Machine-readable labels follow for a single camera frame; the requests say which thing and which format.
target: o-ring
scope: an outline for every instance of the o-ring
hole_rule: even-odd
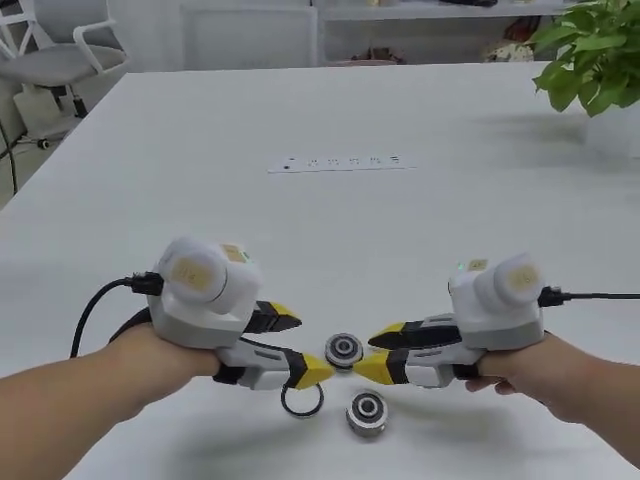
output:
[[[324,405],[324,389],[319,383],[317,383],[315,387],[318,389],[318,393],[320,394],[320,396],[318,397],[318,404],[308,412],[294,412],[293,410],[291,410],[289,405],[287,405],[287,392],[289,391],[289,387],[287,387],[286,385],[282,387],[282,392],[280,393],[280,403],[282,404],[282,408],[284,408],[284,411],[296,418],[310,418],[316,415],[320,410],[322,410],[322,407]]]

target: ball bearing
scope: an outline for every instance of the ball bearing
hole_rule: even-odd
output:
[[[347,408],[347,423],[362,438],[379,436],[384,431],[388,418],[387,402],[376,392],[357,394]]]
[[[324,356],[338,371],[346,372],[362,360],[362,343],[349,333],[338,333],[327,340]]]

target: shelf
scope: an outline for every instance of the shelf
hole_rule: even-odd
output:
[[[320,11],[326,21],[415,20],[424,18],[526,17],[557,15],[564,5],[501,1],[493,7],[439,2],[406,2],[391,7],[331,7]]]

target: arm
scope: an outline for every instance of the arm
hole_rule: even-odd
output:
[[[582,423],[640,468],[640,367],[601,361],[596,369]]]
[[[480,370],[487,377],[468,382],[469,391],[495,384],[501,395],[523,393],[560,420],[593,430],[640,468],[640,367],[593,357],[548,335],[517,352],[486,355]]]
[[[211,352],[145,325],[97,353],[0,380],[2,478],[62,479],[116,424],[218,367]]]

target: hand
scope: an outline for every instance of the hand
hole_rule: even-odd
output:
[[[560,420],[580,423],[589,380],[603,362],[547,334],[542,342],[523,350],[485,355],[480,361],[484,377],[467,382],[467,390],[495,385],[500,395],[522,393],[544,404]]]
[[[139,392],[138,405],[130,417],[177,392],[194,377],[214,376],[220,369],[213,352],[162,340],[149,324],[128,330],[99,354],[115,372],[127,375]]]

